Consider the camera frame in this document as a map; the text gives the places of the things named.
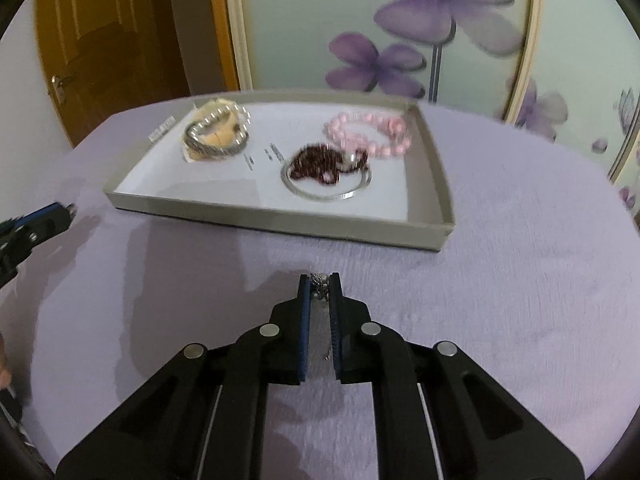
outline pearl bracelet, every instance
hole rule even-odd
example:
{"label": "pearl bracelet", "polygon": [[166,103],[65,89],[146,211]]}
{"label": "pearl bracelet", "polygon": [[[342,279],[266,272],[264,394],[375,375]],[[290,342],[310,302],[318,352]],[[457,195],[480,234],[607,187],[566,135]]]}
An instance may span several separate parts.
{"label": "pearl bracelet", "polygon": [[[357,132],[349,132],[347,123],[364,123],[373,126],[387,136],[389,144],[380,145],[367,136]],[[347,152],[366,150],[367,155],[379,158],[402,156],[411,146],[411,135],[407,131],[406,122],[400,117],[388,117],[371,113],[340,113],[325,125],[327,137]]]}

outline jewelry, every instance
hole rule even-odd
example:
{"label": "jewelry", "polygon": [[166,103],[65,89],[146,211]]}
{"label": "jewelry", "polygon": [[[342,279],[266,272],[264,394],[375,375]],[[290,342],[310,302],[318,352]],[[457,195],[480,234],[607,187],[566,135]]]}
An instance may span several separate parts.
{"label": "jewelry", "polygon": [[[335,186],[340,173],[358,171],[362,174],[360,182],[344,193],[318,195],[306,192],[294,184],[295,180],[312,178],[324,186]],[[358,150],[356,153],[346,153],[334,150],[326,144],[314,144],[306,146],[294,158],[285,161],[280,177],[293,194],[316,202],[333,202],[351,198],[357,191],[366,188],[371,183],[371,169],[367,165],[367,152]]]}
{"label": "jewelry", "polygon": [[[348,132],[347,123],[364,123],[373,126],[387,136],[389,144],[380,145],[357,132]],[[387,158],[402,156],[411,146],[411,134],[401,117],[385,117],[381,114],[340,113],[325,125],[327,137],[347,152],[366,150],[369,156]]]}
{"label": "jewelry", "polygon": [[[222,124],[226,124],[234,118],[237,118],[238,122],[234,125],[234,138],[230,144],[213,146],[202,142],[200,136],[205,130],[216,126],[220,128]],[[245,149],[249,141],[249,131],[247,130],[249,124],[251,124],[251,115],[244,107],[235,103],[228,104],[205,115],[201,121],[187,126],[184,131],[184,143],[190,150],[209,158],[222,159],[235,156]]]}

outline purple tablecloth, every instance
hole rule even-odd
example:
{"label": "purple tablecloth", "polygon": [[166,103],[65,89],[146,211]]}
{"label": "purple tablecloth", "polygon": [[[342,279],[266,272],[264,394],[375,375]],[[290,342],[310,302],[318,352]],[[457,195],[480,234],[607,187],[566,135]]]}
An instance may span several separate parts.
{"label": "purple tablecloth", "polygon": [[[235,341],[310,270],[340,272],[345,294],[407,340],[457,342],[587,474],[608,455],[640,400],[640,239],[598,168],[425,107],[458,222],[439,254],[115,210],[101,188],[120,153],[177,107],[113,116],[34,196],[79,207],[0,306],[25,425],[52,466],[182,346]],[[333,380],[324,316],[312,314],[308,381],[270,390],[266,480],[377,477],[369,389]]]}

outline silver bangle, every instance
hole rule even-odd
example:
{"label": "silver bangle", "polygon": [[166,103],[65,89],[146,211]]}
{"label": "silver bangle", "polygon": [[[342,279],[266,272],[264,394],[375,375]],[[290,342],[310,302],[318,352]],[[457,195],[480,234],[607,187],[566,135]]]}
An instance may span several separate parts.
{"label": "silver bangle", "polygon": [[[223,119],[235,115],[238,124],[235,126],[234,140],[227,146],[211,146],[200,140],[203,130],[220,123]],[[226,105],[206,115],[201,121],[191,123],[184,131],[184,143],[190,150],[213,159],[235,156],[245,149],[249,141],[247,126],[251,124],[251,115],[244,107],[237,104]]]}
{"label": "silver bangle", "polygon": [[290,192],[298,195],[299,197],[306,198],[307,200],[315,200],[316,202],[336,202],[338,200],[346,200],[347,198],[351,198],[361,189],[365,189],[369,184],[371,184],[371,169],[369,166],[365,166],[360,170],[360,174],[362,175],[360,182],[353,189],[345,191],[344,193],[337,193],[333,195],[316,195],[300,189],[293,183],[293,180],[291,179],[291,163],[292,160],[284,161],[282,170],[280,171],[280,177],[284,182],[284,185],[287,186],[287,189],[289,189]]}

